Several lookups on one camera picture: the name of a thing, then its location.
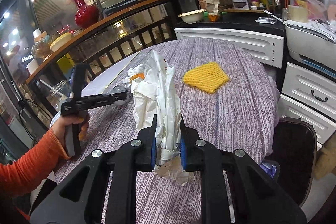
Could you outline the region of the orange left sleeve forearm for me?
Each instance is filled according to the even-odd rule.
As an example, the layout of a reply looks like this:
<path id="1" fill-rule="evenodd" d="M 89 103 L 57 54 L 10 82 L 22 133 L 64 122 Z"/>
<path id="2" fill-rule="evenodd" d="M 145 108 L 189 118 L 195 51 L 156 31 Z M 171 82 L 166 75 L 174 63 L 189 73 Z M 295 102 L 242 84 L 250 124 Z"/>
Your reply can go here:
<path id="1" fill-rule="evenodd" d="M 22 196 L 37 188 L 61 159 L 68 160 L 65 149 L 52 129 L 19 160 L 1 165 L 1 196 Z"/>

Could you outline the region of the left hand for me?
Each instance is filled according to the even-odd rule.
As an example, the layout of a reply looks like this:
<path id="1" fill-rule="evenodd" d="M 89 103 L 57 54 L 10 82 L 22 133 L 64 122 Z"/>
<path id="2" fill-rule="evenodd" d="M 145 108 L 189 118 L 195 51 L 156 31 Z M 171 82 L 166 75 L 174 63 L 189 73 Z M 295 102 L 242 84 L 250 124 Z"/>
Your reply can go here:
<path id="1" fill-rule="evenodd" d="M 78 135 L 78 139 L 80 141 L 83 141 L 87 136 L 89 120 L 90 120 L 90 115 L 88 113 L 84 114 L 82 117 L 77 116 L 77 115 L 67 115 L 67 116 L 58 118 L 51 128 L 52 128 L 52 131 L 54 132 L 54 135 L 58 138 L 61 145 L 65 148 L 66 142 L 65 142 L 64 136 L 66 133 L 66 127 L 71 126 L 73 124 L 79 124 L 80 132 Z"/>

